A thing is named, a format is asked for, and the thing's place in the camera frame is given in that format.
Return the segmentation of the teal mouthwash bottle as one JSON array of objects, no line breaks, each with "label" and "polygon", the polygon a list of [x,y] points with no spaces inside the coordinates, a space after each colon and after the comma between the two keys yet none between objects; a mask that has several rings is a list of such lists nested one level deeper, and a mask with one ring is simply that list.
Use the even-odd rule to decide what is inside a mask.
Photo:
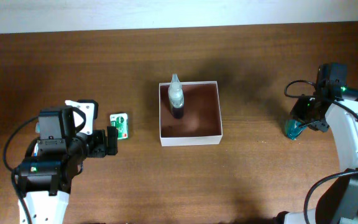
[{"label": "teal mouthwash bottle", "polygon": [[305,129],[301,127],[301,123],[294,119],[288,119],[285,121],[285,136],[291,140],[295,140]]}]

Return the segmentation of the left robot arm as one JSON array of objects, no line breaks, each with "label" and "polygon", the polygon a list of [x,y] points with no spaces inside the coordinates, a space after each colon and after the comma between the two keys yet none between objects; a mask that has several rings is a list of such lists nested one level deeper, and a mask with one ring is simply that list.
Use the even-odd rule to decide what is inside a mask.
[{"label": "left robot arm", "polygon": [[21,223],[62,223],[72,180],[82,173],[84,160],[117,154],[114,126],[82,133],[85,123],[75,125],[75,113],[87,121],[85,113],[72,106],[40,111],[40,136],[11,174]]}]

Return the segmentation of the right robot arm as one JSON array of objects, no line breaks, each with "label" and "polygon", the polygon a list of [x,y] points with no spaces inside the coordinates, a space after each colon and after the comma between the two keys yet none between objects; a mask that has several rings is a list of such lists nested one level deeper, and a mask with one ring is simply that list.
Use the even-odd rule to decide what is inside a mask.
[{"label": "right robot arm", "polygon": [[312,95],[296,95],[285,135],[296,139],[306,128],[334,136],[340,171],[317,181],[301,212],[280,212],[275,223],[358,223],[358,89],[347,85],[347,67],[319,66]]}]

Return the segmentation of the clear bottle with purple liquid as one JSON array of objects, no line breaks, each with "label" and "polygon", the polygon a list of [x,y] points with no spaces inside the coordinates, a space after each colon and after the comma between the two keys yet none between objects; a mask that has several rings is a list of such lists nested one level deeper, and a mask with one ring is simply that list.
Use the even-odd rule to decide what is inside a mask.
[{"label": "clear bottle with purple liquid", "polygon": [[168,99],[170,111],[175,119],[181,119],[184,115],[185,97],[178,75],[174,73],[168,87]]}]

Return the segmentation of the green soap packet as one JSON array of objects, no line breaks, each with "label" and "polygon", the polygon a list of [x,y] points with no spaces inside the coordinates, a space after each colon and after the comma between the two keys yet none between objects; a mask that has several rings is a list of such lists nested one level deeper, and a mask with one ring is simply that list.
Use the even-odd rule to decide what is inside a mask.
[{"label": "green soap packet", "polygon": [[123,140],[129,138],[129,125],[127,113],[116,113],[109,115],[111,126],[117,129],[117,139]]}]

